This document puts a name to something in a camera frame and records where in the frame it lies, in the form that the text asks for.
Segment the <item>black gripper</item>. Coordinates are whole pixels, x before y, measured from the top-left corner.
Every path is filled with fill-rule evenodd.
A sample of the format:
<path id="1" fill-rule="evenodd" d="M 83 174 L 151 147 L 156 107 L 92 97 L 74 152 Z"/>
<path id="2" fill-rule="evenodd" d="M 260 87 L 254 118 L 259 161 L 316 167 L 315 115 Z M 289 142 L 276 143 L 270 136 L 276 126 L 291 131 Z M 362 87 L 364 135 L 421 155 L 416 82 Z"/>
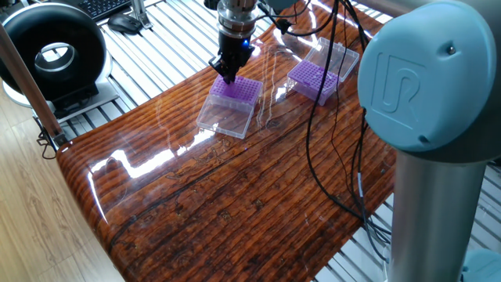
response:
<path id="1" fill-rule="evenodd" d="M 229 85 L 236 80 L 236 74 L 250 59 L 255 47 L 251 38 L 233 38 L 221 31 L 218 34 L 218 55 L 212 57 L 208 63 L 217 71 L 224 82 Z"/>

